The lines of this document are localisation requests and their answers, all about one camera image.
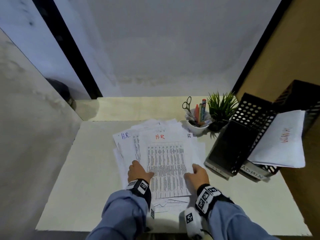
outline green plant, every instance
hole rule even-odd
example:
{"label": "green plant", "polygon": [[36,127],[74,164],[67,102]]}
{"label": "green plant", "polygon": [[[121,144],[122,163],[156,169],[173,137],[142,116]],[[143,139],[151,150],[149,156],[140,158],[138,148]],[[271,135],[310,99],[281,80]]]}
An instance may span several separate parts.
{"label": "green plant", "polygon": [[209,106],[209,113],[215,120],[214,123],[227,123],[236,110],[237,100],[232,92],[224,93],[220,99],[219,93],[209,93],[207,104]]}

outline hand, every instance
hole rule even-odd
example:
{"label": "hand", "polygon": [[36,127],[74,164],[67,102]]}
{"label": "hand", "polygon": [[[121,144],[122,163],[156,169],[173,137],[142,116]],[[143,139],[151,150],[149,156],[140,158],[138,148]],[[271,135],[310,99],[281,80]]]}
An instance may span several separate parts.
{"label": "hand", "polygon": [[146,172],[141,164],[137,160],[134,160],[132,161],[132,165],[129,167],[128,183],[136,179],[144,179],[148,184],[150,184],[150,179],[153,175],[153,172]]}
{"label": "hand", "polygon": [[194,173],[187,172],[184,174],[184,177],[190,180],[196,191],[201,185],[210,184],[208,174],[204,168],[198,164],[193,164],[192,168]]}

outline forearm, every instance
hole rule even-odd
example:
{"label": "forearm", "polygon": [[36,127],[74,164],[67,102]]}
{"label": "forearm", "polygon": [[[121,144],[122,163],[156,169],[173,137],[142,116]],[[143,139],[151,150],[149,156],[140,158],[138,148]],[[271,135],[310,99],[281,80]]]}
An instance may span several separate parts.
{"label": "forearm", "polygon": [[276,240],[261,226],[252,222],[240,206],[217,201],[209,214],[208,224],[214,239]]}
{"label": "forearm", "polygon": [[135,239],[146,226],[146,200],[120,190],[110,195],[102,211],[102,220],[87,236],[87,240]]}

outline black wall trim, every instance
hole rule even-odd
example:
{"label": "black wall trim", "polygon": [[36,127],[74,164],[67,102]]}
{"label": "black wall trim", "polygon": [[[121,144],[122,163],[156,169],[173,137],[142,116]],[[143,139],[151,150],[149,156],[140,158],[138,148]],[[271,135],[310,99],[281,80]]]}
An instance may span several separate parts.
{"label": "black wall trim", "polygon": [[282,19],[283,14],[290,6],[290,3],[292,0],[281,0],[278,8],[274,12],[274,15],[272,16],[268,26],[266,27],[266,30],[263,32],[257,46],[254,48],[247,64],[245,65],[244,69],[242,70],[242,73],[240,74],[237,82],[235,83],[232,92],[236,94],[240,87],[242,86],[244,80],[246,79],[247,75],[249,74],[250,70],[254,66],[254,63],[257,61],[258,57],[260,56],[263,48],[266,46],[268,40],[270,39],[272,33],[278,26],[280,20]]}
{"label": "black wall trim", "polygon": [[54,0],[32,0],[92,99],[102,94]]}

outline wristband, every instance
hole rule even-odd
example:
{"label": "wristband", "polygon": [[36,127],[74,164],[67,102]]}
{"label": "wristband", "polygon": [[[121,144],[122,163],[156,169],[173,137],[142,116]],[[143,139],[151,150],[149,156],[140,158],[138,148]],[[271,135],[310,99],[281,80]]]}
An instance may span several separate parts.
{"label": "wristband", "polygon": [[130,190],[134,195],[144,198],[150,211],[151,191],[149,184],[144,179],[138,178],[131,181],[126,187],[126,190]]}
{"label": "wristband", "polygon": [[201,185],[197,190],[197,195],[198,198],[195,202],[195,208],[198,210],[199,214],[206,219],[218,200],[233,203],[233,201],[209,184]]}

